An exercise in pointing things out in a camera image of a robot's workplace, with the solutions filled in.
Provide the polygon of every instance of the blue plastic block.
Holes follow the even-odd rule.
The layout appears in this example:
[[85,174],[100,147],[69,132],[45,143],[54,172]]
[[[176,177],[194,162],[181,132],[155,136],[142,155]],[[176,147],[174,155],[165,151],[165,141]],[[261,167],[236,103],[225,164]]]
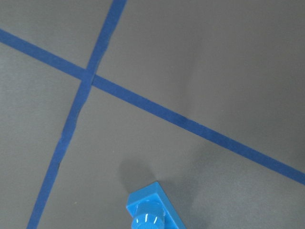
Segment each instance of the blue plastic block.
[[158,182],[129,195],[132,229],[186,229]]

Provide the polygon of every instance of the gray floor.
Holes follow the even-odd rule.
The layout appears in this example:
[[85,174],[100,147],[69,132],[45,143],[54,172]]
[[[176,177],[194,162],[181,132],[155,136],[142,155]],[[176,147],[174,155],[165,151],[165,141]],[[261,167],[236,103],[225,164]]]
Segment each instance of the gray floor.
[[[85,67],[111,1],[3,1],[0,28]],[[127,2],[98,74],[305,172],[304,1]],[[0,43],[0,227],[26,227],[79,81]],[[39,229],[129,228],[159,180],[187,228],[301,229],[305,187],[96,88]]]

